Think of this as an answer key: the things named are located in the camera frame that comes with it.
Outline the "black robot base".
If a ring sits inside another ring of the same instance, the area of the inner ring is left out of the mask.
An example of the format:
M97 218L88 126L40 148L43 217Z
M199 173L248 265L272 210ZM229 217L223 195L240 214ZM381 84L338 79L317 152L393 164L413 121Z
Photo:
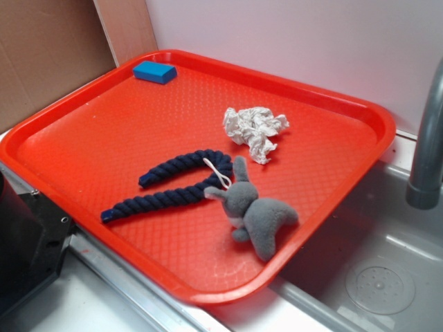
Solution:
M44 194L18 194L1 175L1 317L59 276L72 218Z

